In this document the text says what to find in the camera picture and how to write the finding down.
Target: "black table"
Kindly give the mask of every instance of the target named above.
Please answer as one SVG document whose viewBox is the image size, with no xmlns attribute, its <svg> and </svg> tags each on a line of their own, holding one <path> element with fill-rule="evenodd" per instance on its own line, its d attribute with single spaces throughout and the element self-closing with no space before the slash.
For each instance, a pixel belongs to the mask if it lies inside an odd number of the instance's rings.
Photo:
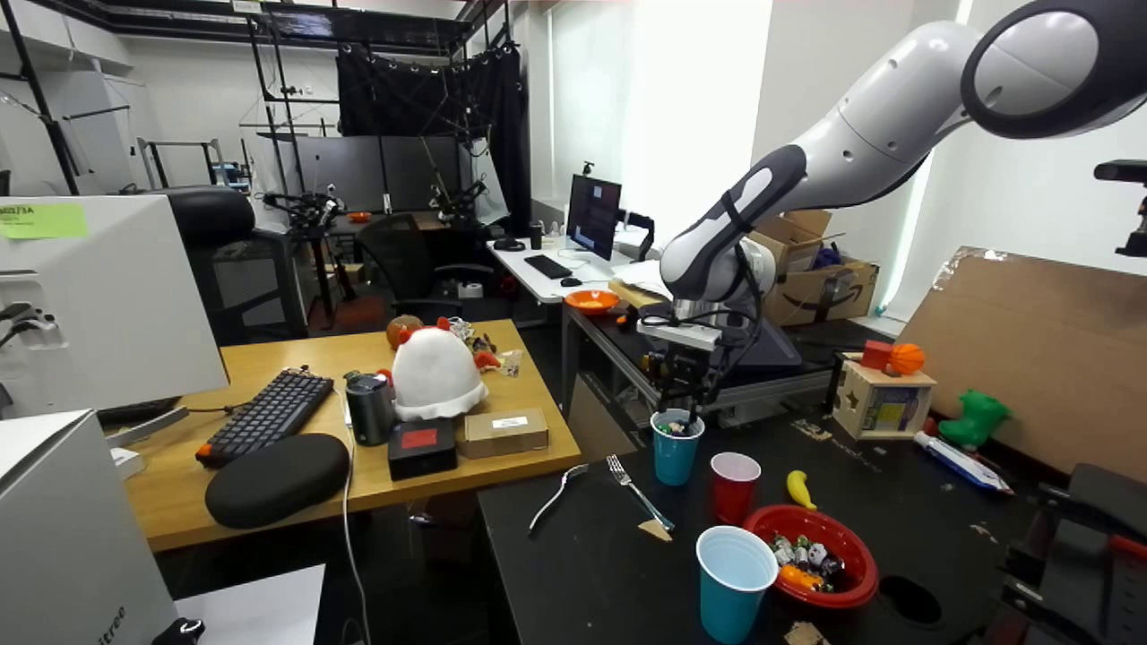
<svg viewBox="0 0 1147 645">
<path fill-rule="evenodd" d="M 678 519 L 678 543 L 660 545 L 633 530 L 642 507 L 594 464 L 526 537 L 533 508 L 557 477 L 480 490 L 483 530 L 499 562 L 507 606 L 525 645 L 544 642 L 707 642 L 697 614 L 692 543 L 709 524 L 707 454 L 736 450 L 765 468 L 756 503 L 789 503 L 785 473 L 808 470 L 817 507 L 850 524 L 877 558 L 882 579 L 907 579 L 938 601 L 938 619 L 909 619 L 922 606 L 877 594 L 865 614 L 809 614 L 770 592 L 756 642 L 785 642 L 791 619 L 813 619 L 840 642 L 962 642 L 1001 606 L 1004 549 L 1036 515 L 1036 496 L 983 499 L 955 485 L 932 459 L 905 454 L 860 464 L 770 420 L 742 436 L 707 436 L 687 490 L 651 482 L 650 451 L 625 464 L 645 496 Z"/>
</svg>

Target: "hard hat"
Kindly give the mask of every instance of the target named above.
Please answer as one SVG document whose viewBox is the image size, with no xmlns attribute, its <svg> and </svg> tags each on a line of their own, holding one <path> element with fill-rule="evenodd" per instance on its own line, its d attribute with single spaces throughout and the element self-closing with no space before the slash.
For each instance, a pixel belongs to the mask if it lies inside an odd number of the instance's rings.
<svg viewBox="0 0 1147 645">
<path fill-rule="evenodd" d="M 400 420 L 465 415 L 489 397 L 470 347 L 437 325 L 415 331 L 394 355 L 394 411 Z"/>
</svg>

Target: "red cup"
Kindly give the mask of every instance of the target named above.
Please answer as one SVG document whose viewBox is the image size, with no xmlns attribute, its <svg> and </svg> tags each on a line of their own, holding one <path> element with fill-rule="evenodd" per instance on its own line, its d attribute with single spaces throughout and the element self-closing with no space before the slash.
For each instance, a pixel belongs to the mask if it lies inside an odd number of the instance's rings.
<svg viewBox="0 0 1147 645">
<path fill-rule="evenodd" d="M 715 519 L 746 524 L 756 499 L 759 464 L 742 451 L 718 451 L 709 459 L 709 470 L 715 470 Z"/>
</svg>

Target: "light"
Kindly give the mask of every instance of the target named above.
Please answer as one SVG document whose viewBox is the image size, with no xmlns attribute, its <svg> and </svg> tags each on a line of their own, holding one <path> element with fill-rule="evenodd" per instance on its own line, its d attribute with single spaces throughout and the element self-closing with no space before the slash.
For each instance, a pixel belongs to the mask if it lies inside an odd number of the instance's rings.
<svg viewBox="0 0 1147 645">
<path fill-rule="evenodd" d="M 916 242 L 928 182 L 932 182 L 932 158 L 922 167 L 922 174 L 914 176 L 914 182 L 907 190 L 905 229 L 900 229 L 900 242 L 897 242 L 888 287 L 882 293 L 877 311 L 884 311 L 893 304 L 893 297 L 900 293 L 900 287 L 905 287 L 907 255 L 909 255 L 909 244 Z"/>
</svg>

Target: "office chair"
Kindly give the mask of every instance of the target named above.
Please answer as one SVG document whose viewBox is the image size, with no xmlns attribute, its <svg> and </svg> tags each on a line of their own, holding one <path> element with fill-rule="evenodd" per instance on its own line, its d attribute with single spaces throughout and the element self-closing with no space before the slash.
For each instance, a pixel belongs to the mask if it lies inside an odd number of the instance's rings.
<svg viewBox="0 0 1147 645">
<path fill-rule="evenodd" d="M 307 337 L 288 242 L 253 229 L 245 195 L 190 190 L 167 202 L 220 346 Z"/>
<path fill-rule="evenodd" d="M 387 311 L 394 315 L 462 315 L 462 321 L 510 321 L 514 304 L 491 297 L 499 273 L 491 264 L 450 262 L 435 264 L 425 238 L 412 215 L 387 215 L 358 232 L 358 247 L 370 262 L 370 280 L 385 292 Z M 465 285 L 480 285 L 483 297 L 462 297 Z"/>
</svg>

